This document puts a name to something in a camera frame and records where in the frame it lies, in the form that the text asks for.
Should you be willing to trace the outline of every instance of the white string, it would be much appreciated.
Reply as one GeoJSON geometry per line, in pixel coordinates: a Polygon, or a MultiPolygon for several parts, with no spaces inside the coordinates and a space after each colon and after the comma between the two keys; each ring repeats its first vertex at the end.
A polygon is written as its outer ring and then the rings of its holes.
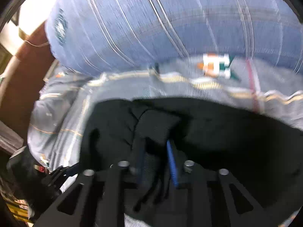
{"type": "Polygon", "coordinates": [[[29,43],[30,45],[34,46],[34,47],[37,47],[37,48],[41,48],[41,47],[44,47],[46,45],[49,45],[49,42],[45,42],[43,44],[40,44],[40,45],[34,45],[32,44],[31,42],[29,42],[28,40],[24,40],[25,42],[29,43]]]}

